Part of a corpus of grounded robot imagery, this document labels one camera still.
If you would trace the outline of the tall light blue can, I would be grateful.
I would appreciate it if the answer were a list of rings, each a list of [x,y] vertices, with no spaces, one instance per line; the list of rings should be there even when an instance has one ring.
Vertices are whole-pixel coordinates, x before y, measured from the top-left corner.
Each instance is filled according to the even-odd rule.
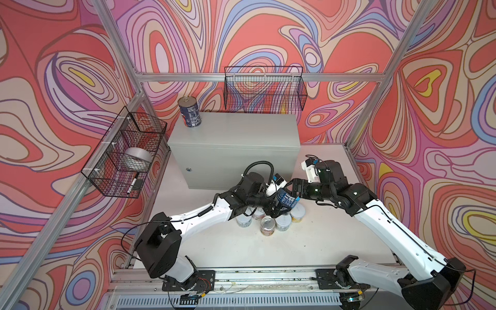
[[[276,200],[288,206],[290,212],[298,204],[300,198],[292,197],[289,190],[281,188],[276,192]]]

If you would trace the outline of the small yellow can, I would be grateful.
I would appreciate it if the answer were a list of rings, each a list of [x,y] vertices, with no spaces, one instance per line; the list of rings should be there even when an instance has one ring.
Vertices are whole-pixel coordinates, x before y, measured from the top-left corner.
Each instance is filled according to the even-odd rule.
[[[292,222],[299,223],[306,215],[306,209],[302,204],[297,204],[290,212]]]

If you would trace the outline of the tall dark blue can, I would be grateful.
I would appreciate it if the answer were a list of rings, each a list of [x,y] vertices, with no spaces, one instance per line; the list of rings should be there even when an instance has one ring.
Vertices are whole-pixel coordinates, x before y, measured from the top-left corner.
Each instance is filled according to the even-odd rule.
[[[187,127],[193,128],[201,125],[200,109],[197,99],[192,96],[184,96],[178,100],[178,106]]]

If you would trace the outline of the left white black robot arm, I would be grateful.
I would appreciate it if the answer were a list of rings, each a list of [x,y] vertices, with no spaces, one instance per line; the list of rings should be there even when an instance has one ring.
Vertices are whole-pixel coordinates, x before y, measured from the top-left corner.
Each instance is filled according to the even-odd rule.
[[[272,163],[256,161],[245,169],[236,185],[215,194],[210,204],[175,216],[154,215],[136,240],[134,250],[150,278],[165,275],[182,284],[188,282],[197,272],[189,258],[179,256],[183,241],[219,223],[249,215],[250,207],[261,207],[272,218],[289,212],[290,208],[277,198],[287,185],[274,172]]]

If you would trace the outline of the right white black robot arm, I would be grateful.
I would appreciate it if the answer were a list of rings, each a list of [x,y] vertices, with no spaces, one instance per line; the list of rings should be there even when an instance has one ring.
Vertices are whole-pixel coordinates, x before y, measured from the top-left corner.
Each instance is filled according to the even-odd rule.
[[[291,180],[292,196],[342,209],[380,238],[402,262],[401,267],[388,267],[349,255],[336,266],[337,284],[368,284],[403,297],[413,309],[446,305],[467,271],[458,258],[446,258],[422,241],[368,187],[350,184],[337,161],[308,155],[302,169],[307,178]]]

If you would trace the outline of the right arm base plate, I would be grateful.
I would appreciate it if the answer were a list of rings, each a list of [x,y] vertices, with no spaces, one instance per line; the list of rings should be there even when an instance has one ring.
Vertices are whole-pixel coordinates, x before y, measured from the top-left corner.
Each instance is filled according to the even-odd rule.
[[[319,289],[361,289],[367,290],[371,286],[368,284],[359,284],[354,281],[347,271],[340,269],[316,269],[316,276]]]

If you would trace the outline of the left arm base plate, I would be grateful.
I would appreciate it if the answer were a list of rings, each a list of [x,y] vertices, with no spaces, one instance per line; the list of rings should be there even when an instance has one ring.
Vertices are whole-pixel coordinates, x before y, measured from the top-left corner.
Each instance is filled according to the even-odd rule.
[[[164,292],[209,292],[214,289],[216,272],[213,269],[194,271],[184,282],[164,276],[162,291]]]

